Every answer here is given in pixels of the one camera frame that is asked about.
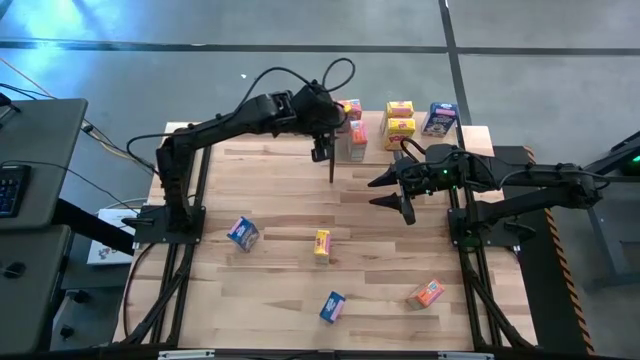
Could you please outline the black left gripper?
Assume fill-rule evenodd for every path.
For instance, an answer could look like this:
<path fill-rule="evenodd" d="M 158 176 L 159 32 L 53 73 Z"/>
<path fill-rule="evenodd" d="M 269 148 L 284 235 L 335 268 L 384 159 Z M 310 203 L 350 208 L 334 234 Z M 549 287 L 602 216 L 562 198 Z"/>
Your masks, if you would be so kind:
<path fill-rule="evenodd" d="M 332 135 L 346 122 L 344 107 L 334 101 L 317 80 L 305 84 L 293 97 L 296 114 L 293 133 L 313 138 L 313 162 L 330 159 Z"/>

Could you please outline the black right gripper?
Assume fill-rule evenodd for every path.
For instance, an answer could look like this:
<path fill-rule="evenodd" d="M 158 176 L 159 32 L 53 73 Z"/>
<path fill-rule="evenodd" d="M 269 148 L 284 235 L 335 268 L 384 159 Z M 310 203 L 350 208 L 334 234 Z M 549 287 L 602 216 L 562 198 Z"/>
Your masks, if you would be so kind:
<path fill-rule="evenodd" d="M 463 186 L 463 174 L 469 169 L 468 154 L 456 146 L 432 145 L 426 155 L 435 155 L 432 160 L 422 162 L 403 157 L 397 161 L 397 173 L 390 166 L 382 175 L 371 180 L 367 186 L 383 187 L 399 184 L 400 198 L 396 193 L 373 198 L 369 203 L 400 211 L 407 225 L 416 222 L 412 200 L 421 195 L 452 190 Z"/>

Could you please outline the orange Mini-Wheats cereal box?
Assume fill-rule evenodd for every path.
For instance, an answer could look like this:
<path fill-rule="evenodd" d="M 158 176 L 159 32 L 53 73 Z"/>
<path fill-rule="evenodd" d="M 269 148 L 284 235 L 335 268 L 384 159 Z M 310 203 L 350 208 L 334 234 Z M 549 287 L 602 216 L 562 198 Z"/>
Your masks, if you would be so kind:
<path fill-rule="evenodd" d="M 347 158 L 352 162 L 362 162 L 368 145 L 368 136 L 362 120 L 349 122 L 347 137 Z"/>
<path fill-rule="evenodd" d="M 358 121 L 361 119 L 362 106 L 359 99 L 339 100 L 338 103 L 340 104 L 340 102 L 348 102 L 351 104 L 351 111 L 348 113 L 344 112 L 349 121 Z"/>
<path fill-rule="evenodd" d="M 406 299 L 406 303 L 414 310 L 429 307 L 440 295 L 444 293 L 444 287 L 437 280 L 417 287 Z"/>

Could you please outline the yellow Corn Pops cereal box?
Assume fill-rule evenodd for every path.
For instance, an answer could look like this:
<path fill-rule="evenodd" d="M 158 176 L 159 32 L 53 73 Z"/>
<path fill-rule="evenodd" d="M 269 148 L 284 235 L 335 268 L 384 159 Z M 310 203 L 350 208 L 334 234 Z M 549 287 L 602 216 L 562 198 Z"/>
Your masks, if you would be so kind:
<path fill-rule="evenodd" d="M 388 118 L 381 125 L 382 146 L 384 150 L 400 150 L 400 142 L 404 138 L 411 138 L 416 130 L 413 118 Z"/>
<path fill-rule="evenodd" d="M 316 232 L 313 254 L 317 263 L 328 264 L 331 252 L 331 233 L 329 230 Z"/>
<path fill-rule="evenodd" d="M 414 106 L 412 101 L 389 101 L 386 103 L 386 115 L 389 118 L 412 118 Z"/>

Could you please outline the blue Frosted Flakes cereal box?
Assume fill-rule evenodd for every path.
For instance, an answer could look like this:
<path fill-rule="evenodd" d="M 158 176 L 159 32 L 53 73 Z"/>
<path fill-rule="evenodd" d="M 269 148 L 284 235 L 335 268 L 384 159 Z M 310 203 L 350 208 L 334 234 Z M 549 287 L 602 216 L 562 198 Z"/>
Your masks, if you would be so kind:
<path fill-rule="evenodd" d="M 227 233 L 227 237 L 242 251 L 249 252 L 255 242 L 260 238 L 260 233 L 253 222 L 241 216 Z"/>
<path fill-rule="evenodd" d="M 423 121 L 421 132 L 429 136 L 445 137 L 458 119 L 456 104 L 434 102 Z"/>
<path fill-rule="evenodd" d="M 333 324 L 340 315 L 345 303 L 346 298 L 344 296 L 332 291 L 319 313 L 320 318 Z"/>

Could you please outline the black mat hazard-striped edge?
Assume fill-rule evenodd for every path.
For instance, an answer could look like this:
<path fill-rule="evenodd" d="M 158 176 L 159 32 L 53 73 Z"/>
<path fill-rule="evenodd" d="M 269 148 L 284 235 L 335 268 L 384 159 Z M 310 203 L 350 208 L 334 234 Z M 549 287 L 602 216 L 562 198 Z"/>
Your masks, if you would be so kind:
<path fill-rule="evenodd" d="M 536 231 L 517 256 L 538 344 L 552 352 L 593 355 L 576 284 L 550 209 L 521 215 Z"/>

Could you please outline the grey metal cart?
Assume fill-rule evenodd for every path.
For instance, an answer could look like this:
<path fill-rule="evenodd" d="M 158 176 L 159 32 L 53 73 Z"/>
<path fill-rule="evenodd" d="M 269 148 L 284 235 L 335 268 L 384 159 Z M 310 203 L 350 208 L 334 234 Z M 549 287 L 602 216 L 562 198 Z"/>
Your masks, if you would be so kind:
<path fill-rule="evenodd" d="M 587 291 L 640 284 L 640 260 L 632 263 L 625 256 L 627 246 L 640 250 L 640 176 L 624 176 L 616 170 L 616 161 L 609 150 L 586 166 L 587 171 L 611 181 L 603 191 L 604 199 L 588 210 L 606 274 L 586 284 Z"/>

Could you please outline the black device green light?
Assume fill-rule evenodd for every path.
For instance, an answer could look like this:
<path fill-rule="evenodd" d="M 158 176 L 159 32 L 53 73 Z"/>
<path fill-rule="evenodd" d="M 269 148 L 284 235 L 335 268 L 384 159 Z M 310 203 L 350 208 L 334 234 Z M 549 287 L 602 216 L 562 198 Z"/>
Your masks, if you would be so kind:
<path fill-rule="evenodd" d="M 610 149 L 617 156 L 617 167 L 624 176 L 640 176 L 640 130 Z"/>

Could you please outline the white printed box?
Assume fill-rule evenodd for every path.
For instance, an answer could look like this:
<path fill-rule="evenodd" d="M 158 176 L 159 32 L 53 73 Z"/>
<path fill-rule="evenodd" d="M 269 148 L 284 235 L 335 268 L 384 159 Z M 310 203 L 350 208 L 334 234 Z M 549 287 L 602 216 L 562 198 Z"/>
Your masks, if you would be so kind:
<path fill-rule="evenodd" d="M 122 220 L 124 218 L 133 218 L 137 213 L 137 209 L 129 210 L 112 208 L 100 209 L 97 215 L 99 219 L 104 220 L 110 225 L 114 225 L 119 229 L 134 235 L 135 230 L 132 227 L 126 226 Z M 127 255 L 93 240 L 89 248 L 86 264 L 93 266 L 124 265 L 130 264 L 132 259 L 133 257 L 131 255 Z"/>

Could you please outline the black desk support beam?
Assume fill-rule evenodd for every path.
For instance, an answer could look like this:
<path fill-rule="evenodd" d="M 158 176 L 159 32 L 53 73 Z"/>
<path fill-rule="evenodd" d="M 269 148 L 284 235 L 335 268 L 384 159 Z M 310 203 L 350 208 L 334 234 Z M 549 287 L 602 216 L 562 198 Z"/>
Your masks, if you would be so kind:
<path fill-rule="evenodd" d="M 54 225 L 67 225 L 77 234 L 133 255 L 134 236 L 82 210 L 74 204 L 58 199 L 51 220 Z"/>

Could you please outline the grey desk top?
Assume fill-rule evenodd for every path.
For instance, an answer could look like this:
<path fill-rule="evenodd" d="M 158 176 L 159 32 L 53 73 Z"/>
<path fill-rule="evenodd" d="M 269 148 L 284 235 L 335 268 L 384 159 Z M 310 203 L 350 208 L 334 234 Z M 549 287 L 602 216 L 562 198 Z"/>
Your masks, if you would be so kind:
<path fill-rule="evenodd" d="M 17 215 L 0 218 L 0 231 L 51 223 L 88 101 L 28 100 L 15 106 L 20 111 L 0 122 L 0 166 L 29 165 L 31 171 Z"/>
<path fill-rule="evenodd" d="M 0 233 L 0 269 L 26 265 L 18 279 L 0 275 L 0 355 L 35 351 L 50 327 L 50 303 L 71 230 L 65 225 Z"/>

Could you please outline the black backlit keyboard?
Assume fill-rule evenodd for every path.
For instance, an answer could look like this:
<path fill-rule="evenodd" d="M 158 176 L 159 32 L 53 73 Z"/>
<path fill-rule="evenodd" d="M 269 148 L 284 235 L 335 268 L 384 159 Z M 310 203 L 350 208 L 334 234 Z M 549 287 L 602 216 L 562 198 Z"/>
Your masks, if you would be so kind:
<path fill-rule="evenodd" d="M 31 176 L 29 165 L 0 167 L 0 218 L 17 217 Z"/>

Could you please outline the black aluminium frame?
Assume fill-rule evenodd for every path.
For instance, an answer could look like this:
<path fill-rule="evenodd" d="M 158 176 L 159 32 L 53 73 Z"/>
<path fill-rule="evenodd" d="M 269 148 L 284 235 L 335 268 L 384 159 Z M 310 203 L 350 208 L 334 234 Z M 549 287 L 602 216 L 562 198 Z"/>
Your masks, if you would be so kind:
<path fill-rule="evenodd" d="M 190 124 L 167 134 L 156 151 L 165 204 L 144 206 L 137 217 L 127 218 L 124 223 L 136 229 L 134 241 L 146 246 L 134 263 L 133 271 L 155 244 L 168 246 L 167 259 L 158 299 L 135 329 L 125 332 L 122 342 L 126 345 L 138 345 L 147 336 L 151 337 L 152 344 L 159 341 L 165 309 L 172 296 L 177 300 L 164 344 L 175 347 L 178 343 L 195 248 L 204 231 L 206 207 L 203 199 L 211 151 L 213 145 L 227 138 L 209 135 Z"/>
<path fill-rule="evenodd" d="M 501 228 L 490 232 L 472 234 L 467 237 L 462 232 L 464 207 L 475 208 L 474 194 L 468 188 L 454 187 L 448 191 L 451 208 L 447 211 L 451 243 L 457 252 L 462 275 L 466 311 L 468 314 L 473 350 L 483 352 L 484 348 L 504 348 L 503 339 L 514 348 L 532 348 L 509 322 L 493 297 L 489 277 L 486 248 L 504 248 L 516 251 L 520 239 L 516 233 Z"/>

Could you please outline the silver metal bracket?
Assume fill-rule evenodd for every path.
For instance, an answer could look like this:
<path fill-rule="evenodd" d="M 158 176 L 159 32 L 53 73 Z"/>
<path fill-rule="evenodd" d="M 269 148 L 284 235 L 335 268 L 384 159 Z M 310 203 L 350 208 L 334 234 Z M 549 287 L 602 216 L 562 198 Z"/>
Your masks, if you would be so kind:
<path fill-rule="evenodd" d="M 215 360 L 215 350 L 179 349 L 160 351 L 157 360 Z"/>
<path fill-rule="evenodd" d="M 437 355 L 438 360 L 495 360 L 491 353 L 441 351 Z"/>

